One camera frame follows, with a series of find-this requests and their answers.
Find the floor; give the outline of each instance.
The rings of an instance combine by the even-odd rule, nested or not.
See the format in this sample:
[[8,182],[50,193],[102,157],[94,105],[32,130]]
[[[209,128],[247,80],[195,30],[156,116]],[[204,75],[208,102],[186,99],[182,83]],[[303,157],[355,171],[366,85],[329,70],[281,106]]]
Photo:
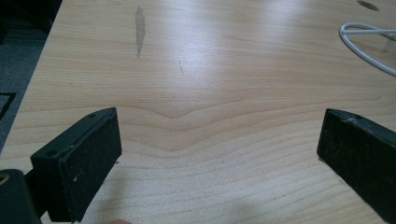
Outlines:
[[2,13],[7,35],[0,45],[0,152],[7,140],[47,35],[28,22]]

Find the wooden table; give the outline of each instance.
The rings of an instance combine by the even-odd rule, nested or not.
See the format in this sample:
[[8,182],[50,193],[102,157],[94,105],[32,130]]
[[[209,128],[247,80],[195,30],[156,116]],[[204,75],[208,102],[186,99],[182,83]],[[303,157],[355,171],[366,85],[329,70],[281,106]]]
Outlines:
[[[29,171],[52,138],[116,106],[123,155],[82,223],[382,223],[316,153],[328,107],[396,131],[396,77],[338,34],[395,28],[394,1],[375,5],[64,0],[0,168]],[[396,65],[394,42],[356,41]]]

